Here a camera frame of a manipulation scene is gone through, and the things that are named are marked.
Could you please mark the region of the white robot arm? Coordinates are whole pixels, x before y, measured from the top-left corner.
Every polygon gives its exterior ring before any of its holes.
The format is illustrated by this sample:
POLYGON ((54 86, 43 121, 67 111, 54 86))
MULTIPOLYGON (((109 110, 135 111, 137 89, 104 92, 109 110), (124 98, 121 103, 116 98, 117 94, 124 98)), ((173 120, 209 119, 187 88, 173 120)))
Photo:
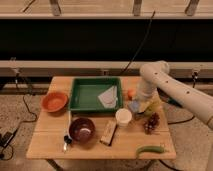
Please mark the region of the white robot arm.
POLYGON ((139 106, 152 99, 157 89, 161 89, 213 131, 213 97, 169 76, 170 67, 166 61, 145 63, 140 67, 141 80, 136 89, 139 106))

